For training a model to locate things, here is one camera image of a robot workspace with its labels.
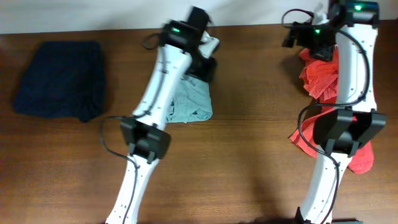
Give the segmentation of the light blue t-shirt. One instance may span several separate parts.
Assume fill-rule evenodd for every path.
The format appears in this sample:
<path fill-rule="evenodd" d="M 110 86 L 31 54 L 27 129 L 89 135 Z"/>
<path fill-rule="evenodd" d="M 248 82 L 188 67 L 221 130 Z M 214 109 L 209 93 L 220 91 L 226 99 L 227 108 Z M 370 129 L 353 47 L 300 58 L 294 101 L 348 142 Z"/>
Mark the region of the light blue t-shirt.
<path fill-rule="evenodd" d="M 175 89 L 167 123 L 192 123 L 209 120 L 213 116 L 209 84 L 183 75 Z"/>

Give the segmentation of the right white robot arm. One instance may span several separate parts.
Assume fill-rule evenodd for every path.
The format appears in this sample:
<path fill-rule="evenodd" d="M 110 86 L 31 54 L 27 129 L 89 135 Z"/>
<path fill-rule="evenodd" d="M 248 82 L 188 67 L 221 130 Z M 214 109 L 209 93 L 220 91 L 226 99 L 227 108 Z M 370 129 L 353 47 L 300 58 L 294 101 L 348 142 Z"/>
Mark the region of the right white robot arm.
<path fill-rule="evenodd" d="M 338 49 L 339 77 L 330 112 L 315 120 L 317 153 L 310 188 L 294 222 L 331 223 L 341 178 L 354 155 L 386 125 L 377 112 L 373 91 L 373 55 L 379 27 L 379 4 L 372 1 L 330 1 L 328 12 L 308 12 L 306 22 L 283 23 L 289 30 L 282 45 L 306 47 L 310 56 L 330 61 Z"/>

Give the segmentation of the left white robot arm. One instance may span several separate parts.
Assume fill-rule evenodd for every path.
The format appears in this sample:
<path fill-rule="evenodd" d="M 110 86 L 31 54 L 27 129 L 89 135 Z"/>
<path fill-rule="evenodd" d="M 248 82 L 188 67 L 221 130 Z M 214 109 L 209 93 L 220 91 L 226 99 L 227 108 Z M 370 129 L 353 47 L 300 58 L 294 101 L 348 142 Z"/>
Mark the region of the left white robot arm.
<path fill-rule="evenodd" d="M 217 62 L 212 56 L 220 41 L 210 35 L 208 13 L 193 6 L 186 21 L 171 20 L 157 34 L 157 58 L 146 91 L 131 116 L 117 116 L 124 142 L 126 171 L 107 223 L 137 223 L 147 184 L 165 156 L 170 134 L 166 115 L 183 76 L 210 82 Z"/>

